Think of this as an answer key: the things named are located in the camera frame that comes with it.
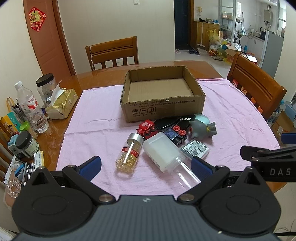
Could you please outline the clear plastic jar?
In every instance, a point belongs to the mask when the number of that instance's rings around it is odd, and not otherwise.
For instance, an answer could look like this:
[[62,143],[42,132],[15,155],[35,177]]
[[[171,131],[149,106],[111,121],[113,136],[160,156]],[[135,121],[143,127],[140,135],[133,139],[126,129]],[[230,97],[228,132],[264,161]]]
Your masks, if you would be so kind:
[[179,162],[175,164],[169,171],[169,173],[186,191],[201,183],[201,180],[191,171],[191,169],[184,162]]

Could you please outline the grey rubber cat toy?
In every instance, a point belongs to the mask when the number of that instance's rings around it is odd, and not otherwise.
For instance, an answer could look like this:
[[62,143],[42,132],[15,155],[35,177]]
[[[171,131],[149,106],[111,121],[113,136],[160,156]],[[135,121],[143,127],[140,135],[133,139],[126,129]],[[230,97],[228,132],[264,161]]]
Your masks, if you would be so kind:
[[216,123],[212,122],[210,124],[204,124],[199,120],[191,120],[189,121],[190,130],[191,130],[191,138],[196,138],[201,141],[205,137],[212,138],[217,134]]

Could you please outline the black toy train engine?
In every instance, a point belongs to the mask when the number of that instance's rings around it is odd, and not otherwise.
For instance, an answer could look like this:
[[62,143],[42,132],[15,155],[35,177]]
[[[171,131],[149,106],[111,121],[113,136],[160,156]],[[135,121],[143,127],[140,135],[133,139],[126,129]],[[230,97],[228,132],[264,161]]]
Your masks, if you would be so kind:
[[164,134],[176,145],[181,145],[187,139],[187,132],[175,125],[164,131]]

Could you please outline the white plastic bottle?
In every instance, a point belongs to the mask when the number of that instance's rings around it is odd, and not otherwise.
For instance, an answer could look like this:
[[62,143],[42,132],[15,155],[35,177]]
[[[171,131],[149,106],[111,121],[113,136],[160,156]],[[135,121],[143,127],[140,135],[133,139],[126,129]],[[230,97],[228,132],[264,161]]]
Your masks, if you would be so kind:
[[163,173],[169,173],[175,164],[184,162],[187,159],[164,133],[158,133],[147,139],[142,147],[144,152]]

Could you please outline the mint green earbud case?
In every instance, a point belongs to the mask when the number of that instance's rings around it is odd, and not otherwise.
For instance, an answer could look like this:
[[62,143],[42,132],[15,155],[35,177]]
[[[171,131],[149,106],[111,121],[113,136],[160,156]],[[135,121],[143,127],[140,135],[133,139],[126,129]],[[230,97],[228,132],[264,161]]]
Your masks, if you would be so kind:
[[195,114],[195,122],[196,121],[199,121],[201,123],[204,123],[205,125],[208,125],[210,124],[210,120],[208,117],[206,117],[205,115],[203,114]]

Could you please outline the black digital timer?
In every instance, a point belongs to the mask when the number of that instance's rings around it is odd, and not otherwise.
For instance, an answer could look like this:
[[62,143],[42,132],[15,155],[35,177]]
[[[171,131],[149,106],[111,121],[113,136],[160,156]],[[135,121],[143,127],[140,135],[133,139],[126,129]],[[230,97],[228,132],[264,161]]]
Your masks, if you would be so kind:
[[175,123],[175,126],[179,126],[180,129],[187,129],[189,127],[189,121],[195,120],[195,115],[184,115],[179,116],[177,122]]

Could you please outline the red toy train car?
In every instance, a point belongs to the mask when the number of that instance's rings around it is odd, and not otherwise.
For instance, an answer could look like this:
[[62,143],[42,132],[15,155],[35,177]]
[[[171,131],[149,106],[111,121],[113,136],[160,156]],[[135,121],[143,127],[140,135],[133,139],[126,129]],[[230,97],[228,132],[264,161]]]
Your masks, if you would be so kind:
[[143,123],[139,124],[136,131],[137,134],[142,136],[144,140],[147,140],[148,138],[151,138],[158,133],[154,122],[150,120],[146,120]]

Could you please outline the wooden chair right side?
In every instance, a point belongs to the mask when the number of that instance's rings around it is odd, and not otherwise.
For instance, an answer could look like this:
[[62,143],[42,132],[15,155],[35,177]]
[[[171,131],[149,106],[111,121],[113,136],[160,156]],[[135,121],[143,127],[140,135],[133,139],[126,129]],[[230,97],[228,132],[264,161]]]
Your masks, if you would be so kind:
[[235,80],[236,88],[238,90],[243,88],[246,91],[246,97],[255,101],[255,107],[262,110],[261,114],[265,120],[268,120],[279,107],[287,92],[269,74],[243,57],[241,53],[234,55],[227,79],[230,82]]

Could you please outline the black oval case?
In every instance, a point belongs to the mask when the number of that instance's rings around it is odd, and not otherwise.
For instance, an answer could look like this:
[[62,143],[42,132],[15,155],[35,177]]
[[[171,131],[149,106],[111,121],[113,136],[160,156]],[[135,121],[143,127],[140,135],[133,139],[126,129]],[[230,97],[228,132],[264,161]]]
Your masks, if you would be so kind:
[[155,128],[158,130],[158,132],[163,132],[167,128],[174,126],[178,122],[178,120],[179,120],[179,117],[177,116],[160,118],[154,121],[154,125],[155,125]]

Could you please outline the gold tissue pack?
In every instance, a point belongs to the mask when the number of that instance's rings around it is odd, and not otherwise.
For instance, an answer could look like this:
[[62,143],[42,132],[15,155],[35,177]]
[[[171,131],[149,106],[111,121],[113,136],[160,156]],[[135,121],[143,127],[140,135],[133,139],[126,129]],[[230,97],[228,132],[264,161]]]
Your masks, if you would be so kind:
[[66,119],[77,100],[78,95],[74,88],[66,89],[58,84],[52,93],[49,105],[46,107],[46,113],[52,120]]

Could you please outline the grey refrigerator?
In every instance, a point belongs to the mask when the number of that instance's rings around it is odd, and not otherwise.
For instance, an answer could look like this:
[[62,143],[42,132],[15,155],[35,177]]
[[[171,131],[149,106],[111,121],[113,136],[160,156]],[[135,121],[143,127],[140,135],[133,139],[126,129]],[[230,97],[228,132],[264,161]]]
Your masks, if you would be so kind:
[[280,37],[271,31],[266,32],[260,68],[272,78],[275,77],[278,68],[283,41],[283,37]]

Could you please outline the clear jar black lid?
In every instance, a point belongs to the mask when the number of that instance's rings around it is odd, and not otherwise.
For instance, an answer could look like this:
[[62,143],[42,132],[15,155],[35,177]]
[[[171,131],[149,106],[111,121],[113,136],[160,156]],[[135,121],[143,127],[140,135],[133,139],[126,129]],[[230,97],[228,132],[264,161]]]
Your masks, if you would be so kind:
[[38,93],[44,103],[45,108],[50,104],[51,96],[57,86],[53,73],[41,76],[36,81]]

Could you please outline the brown cardboard box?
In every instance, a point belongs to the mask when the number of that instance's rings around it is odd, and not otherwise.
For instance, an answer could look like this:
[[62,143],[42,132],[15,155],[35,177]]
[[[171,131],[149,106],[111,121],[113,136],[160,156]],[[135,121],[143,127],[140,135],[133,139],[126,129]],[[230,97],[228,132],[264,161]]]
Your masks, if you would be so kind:
[[184,66],[130,70],[120,99],[127,123],[202,113],[205,93]]

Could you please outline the wooden chair behind table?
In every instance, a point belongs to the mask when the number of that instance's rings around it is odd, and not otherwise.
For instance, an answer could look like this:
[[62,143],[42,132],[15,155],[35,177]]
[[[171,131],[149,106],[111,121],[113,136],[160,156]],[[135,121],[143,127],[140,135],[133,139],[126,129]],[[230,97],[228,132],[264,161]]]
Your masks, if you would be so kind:
[[129,37],[108,41],[85,47],[90,68],[95,70],[96,64],[106,68],[106,62],[112,61],[113,67],[117,67],[117,59],[123,60],[123,65],[128,65],[127,59],[133,57],[134,64],[138,64],[137,37]]

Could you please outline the red door decoration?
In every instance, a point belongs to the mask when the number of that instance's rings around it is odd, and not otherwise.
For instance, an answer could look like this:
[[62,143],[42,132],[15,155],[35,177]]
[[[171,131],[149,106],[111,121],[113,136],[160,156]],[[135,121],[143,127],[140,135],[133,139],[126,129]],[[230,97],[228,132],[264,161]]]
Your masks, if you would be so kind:
[[28,16],[31,29],[35,30],[36,32],[39,32],[41,30],[41,27],[43,26],[43,23],[47,15],[38,8],[32,7]]

